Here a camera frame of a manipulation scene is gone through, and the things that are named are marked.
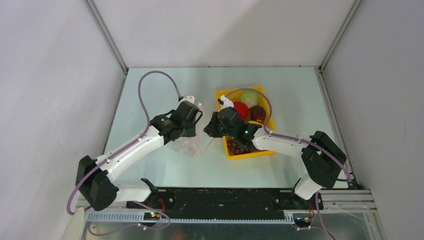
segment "yellow crate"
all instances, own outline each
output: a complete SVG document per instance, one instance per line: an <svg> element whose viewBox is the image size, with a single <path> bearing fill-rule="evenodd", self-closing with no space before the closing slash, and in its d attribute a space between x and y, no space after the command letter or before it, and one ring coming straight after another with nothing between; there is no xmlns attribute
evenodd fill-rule
<svg viewBox="0 0 424 240"><path fill-rule="evenodd" d="M247 88L249 88L249 89L254 89L254 90L258 90L259 92L261 92L261 93L263 93L263 94L265 94L264 93L264 89L261 87L261 86L248 86ZM234 91L234 90L236 90L237 88L235 88L235 89L227 89L227 90L220 90L220 91L217 91L217 92L215 92L215 98L216 99L219 99L222 95L227 95L227 94L229 94L230 92L232 92L232 91ZM238 92L235 92L235 93L233 93L233 94L231 94L230 96L228 96L228 98L231 100L231 101L239 101L239 99L240 99L240 96L242 95L242 90L241 91L238 91ZM266 116L269 116L269 114L270 114L270 106L268 106L268 104L267 104L267 101L262 97L262 96L260 96L259 97L259 103L258 103L258 106L261 106L261 107L263 107L264 109L265 109L265 112L266 112ZM220 106L220 104L218 103L218 101L216 101L216 108L218 109L218 111L220 110L220 108L221 108L221 106ZM269 121L268 121L268 123L266 124L266 126L269 128L269 129L272 129L272 130L275 130L276 129L276 127L275 127L275 125L274 125L274 121L273 121L273 118L271 117L270 119L269 119ZM259 151L259 150L257 150L257 151L255 151L255 152L251 152L251 153L245 153L245 154L239 154L239 155L233 155L233 153L231 153L231 152L229 152L228 151L228 148L227 148L227 140L229 140L230 138L229 137L226 137L226 136L224 136L223 138L222 138L222 141L223 141L223 144L224 144L224 151L225 151L225 155L226 155L226 157L229 159L229 160L236 160L236 159L243 159L243 158L250 158L250 157L256 157L256 156L262 156L262 155L270 155L270 154L274 154L275 152L274 151Z"/></svg>

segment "metal frame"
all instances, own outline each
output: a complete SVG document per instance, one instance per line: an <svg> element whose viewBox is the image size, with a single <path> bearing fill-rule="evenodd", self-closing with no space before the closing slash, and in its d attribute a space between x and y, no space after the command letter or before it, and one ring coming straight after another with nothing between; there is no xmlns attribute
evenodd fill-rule
<svg viewBox="0 0 424 240"><path fill-rule="evenodd" d="M357 179L354 174L354 165L352 165L350 161L349 151L347 149L346 142L343 138L342 129L339 124L339 120L337 117L337 113L330 95L329 88L323 76L323 71L327 67L335 49L339 45L341 39L346 33L347 28L352 22L352 19L356 15L359 7L361 6L363 0L355 0L349 9L347 16L345 17L342 25L340 26L334 40L332 41L327 53L325 54L320 66L316 66L315 73L318 80L319 87L321 89L322 97L324 99L325 108L327 110L327 114L331 123L331 128L334 133L334 137L340 148L346 153L347 161L346 167L348 171L352 174L354 183L349 184L349 189L331 189L331 190L322 190L322 203L324 206L324 210L321 210L321 213L329 214L329 213L341 213L341 214L357 214L362 213L363 219L367 223L366 227L368 230L368 234L371 240L386 240L387 237L383 230L381 220L379 218L376 205L374 203L374 199L372 197L370 190L356 190L358 188ZM125 64L125 61L120 54L118 47L116 46L111 33L109 32L94 0L84 0L85 5L87 6L88 11L90 12L95 24L97 25L100 33L102 34L106 44L110 48L111 53L115 57L119 66L121 67L123 73L126 75L128 73L128 67ZM80 196L77 202L77 208L79 207L88 207L89 203L84 199L84 197ZM131 221L139 221L139 212L142 212L140 209L127 209L125 202L117 202L113 203L110 207L107 208L106 211L102 212L89 212L87 221L102 221L102 222L131 222ZM291 223L293 220L293 214L305 214L306 210L285 210L286 219L281 222L278 221L270 221L269 223L273 224L287 224ZM208 223L209 221L201 221L198 219L183 219L180 220L184 223Z"/></svg>

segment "perforated metal strip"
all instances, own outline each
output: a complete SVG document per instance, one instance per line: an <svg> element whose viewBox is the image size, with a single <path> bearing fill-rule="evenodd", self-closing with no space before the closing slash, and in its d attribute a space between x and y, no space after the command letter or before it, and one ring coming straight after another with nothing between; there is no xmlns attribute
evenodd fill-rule
<svg viewBox="0 0 424 240"><path fill-rule="evenodd" d="M143 211L105 211L105 212L89 212L87 214L88 222L119 222L119 223L155 223L157 220L144 220ZM159 220L159 222L167 222L165 218ZM195 224L195 223L208 223L208 224L293 224L293 214L285 213L285 219L273 219L273 220L223 220L223 219L180 219L171 218L172 223L180 224Z"/></svg>

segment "cabbage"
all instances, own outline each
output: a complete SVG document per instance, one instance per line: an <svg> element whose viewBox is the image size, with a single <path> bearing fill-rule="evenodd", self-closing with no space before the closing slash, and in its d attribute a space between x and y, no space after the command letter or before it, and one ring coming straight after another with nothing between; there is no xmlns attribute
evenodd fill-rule
<svg viewBox="0 0 424 240"><path fill-rule="evenodd" d="M254 91L244 91L241 93L240 102L246 104L248 108L252 108L259 103L259 94Z"/></svg>

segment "white wall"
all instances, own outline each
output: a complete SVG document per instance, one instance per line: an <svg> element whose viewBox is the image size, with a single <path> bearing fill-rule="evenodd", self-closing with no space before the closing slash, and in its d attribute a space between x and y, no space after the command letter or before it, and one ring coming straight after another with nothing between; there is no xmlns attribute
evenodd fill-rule
<svg viewBox="0 0 424 240"><path fill-rule="evenodd" d="M354 0L97 0L129 67L319 65Z"/></svg>
<svg viewBox="0 0 424 240"><path fill-rule="evenodd" d="M324 76L388 238L423 239L424 1L364 1Z"/></svg>
<svg viewBox="0 0 424 240"><path fill-rule="evenodd" d="M60 239L123 74L81 0L2 0L0 32L0 236Z"/></svg>

